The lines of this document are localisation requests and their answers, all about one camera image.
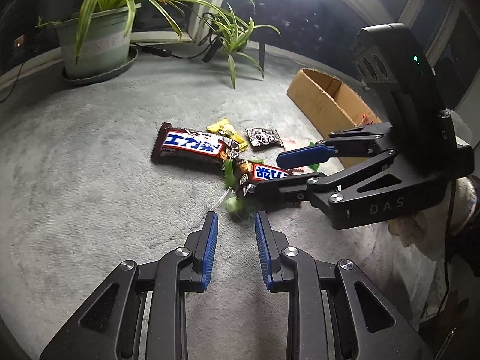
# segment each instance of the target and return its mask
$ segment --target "open brown box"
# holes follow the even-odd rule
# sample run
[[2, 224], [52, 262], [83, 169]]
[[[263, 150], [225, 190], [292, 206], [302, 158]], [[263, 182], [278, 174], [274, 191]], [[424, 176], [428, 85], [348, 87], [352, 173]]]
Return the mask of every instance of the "open brown box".
[[[352, 88], [316, 70], [301, 69], [287, 94], [324, 139], [333, 131], [358, 127], [364, 115], [371, 123], [382, 122]], [[340, 158], [340, 161], [349, 168], [365, 159]]]

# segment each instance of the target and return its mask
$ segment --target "yellow candy wrapper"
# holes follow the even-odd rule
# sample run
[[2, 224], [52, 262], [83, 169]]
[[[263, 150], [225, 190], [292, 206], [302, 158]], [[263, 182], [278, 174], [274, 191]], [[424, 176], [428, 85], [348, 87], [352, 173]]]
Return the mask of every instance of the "yellow candy wrapper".
[[237, 142], [240, 145], [241, 152], [243, 152], [248, 148], [247, 141], [244, 140], [240, 136], [240, 134], [235, 131], [234, 126], [230, 124], [228, 119], [222, 119], [217, 123], [214, 123], [213, 125], [208, 126], [207, 131], [214, 134], [220, 134], [220, 135], [223, 135], [224, 137], [233, 139], [235, 142]]

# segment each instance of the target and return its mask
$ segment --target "gloved hand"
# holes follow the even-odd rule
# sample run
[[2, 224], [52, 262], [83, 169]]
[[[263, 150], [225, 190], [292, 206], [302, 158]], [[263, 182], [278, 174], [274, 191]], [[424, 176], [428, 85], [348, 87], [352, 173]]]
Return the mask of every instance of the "gloved hand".
[[[456, 235], [470, 220], [475, 211], [477, 196], [472, 182], [460, 178], [455, 183], [455, 201], [449, 235]], [[445, 253], [445, 229], [450, 206], [452, 183], [447, 187], [445, 198], [435, 207], [388, 221], [388, 230], [400, 237], [405, 248], [414, 244], [432, 261], [443, 258]]]

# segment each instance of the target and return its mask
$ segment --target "fuzzy gray surface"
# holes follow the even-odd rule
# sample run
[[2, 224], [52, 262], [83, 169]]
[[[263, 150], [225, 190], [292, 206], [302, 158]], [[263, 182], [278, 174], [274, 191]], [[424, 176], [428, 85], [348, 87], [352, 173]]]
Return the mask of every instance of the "fuzzy gray surface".
[[[218, 61], [141, 55], [123, 75], [83, 88], [63, 84], [60, 68], [21, 80], [0, 105], [0, 314], [33, 359], [121, 261], [182, 246], [223, 194], [220, 174], [150, 163], [163, 121], [202, 130], [228, 117], [240, 131], [320, 139], [286, 95], [300, 66], [285, 59], [267, 56], [264, 82], [239, 63], [237, 90]], [[278, 153], [260, 156], [275, 164]], [[337, 160], [320, 168], [339, 169]], [[253, 223], [218, 214], [212, 282], [187, 299], [190, 358], [284, 358], [287, 295], [262, 282]], [[403, 250], [385, 226], [335, 231], [308, 203], [270, 221], [316, 259], [355, 261], [418, 323], [434, 263]]]

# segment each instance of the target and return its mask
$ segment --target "candy bar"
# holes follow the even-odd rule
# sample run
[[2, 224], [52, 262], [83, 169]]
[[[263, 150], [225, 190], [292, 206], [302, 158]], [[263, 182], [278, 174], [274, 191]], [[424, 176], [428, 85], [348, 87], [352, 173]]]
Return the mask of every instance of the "candy bar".
[[291, 171], [282, 170], [262, 163], [237, 159], [234, 162], [234, 175], [239, 180], [237, 196], [245, 197], [247, 193], [255, 193], [255, 185], [262, 180], [279, 179], [291, 176]]
[[283, 142], [278, 135], [277, 130], [267, 130], [265, 128], [246, 128], [248, 139], [253, 147], [277, 145], [283, 147]]
[[239, 156], [239, 144], [220, 135], [163, 123], [158, 132], [151, 160], [153, 163], [159, 163], [162, 157], [171, 156], [223, 165], [227, 159]]
[[228, 119], [222, 119], [217, 123], [208, 126], [207, 131], [233, 139], [240, 145], [241, 152], [248, 148], [248, 143], [246, 140], [244, 140], [239, 133], [235, 131], [235, 128], [230, 124]]

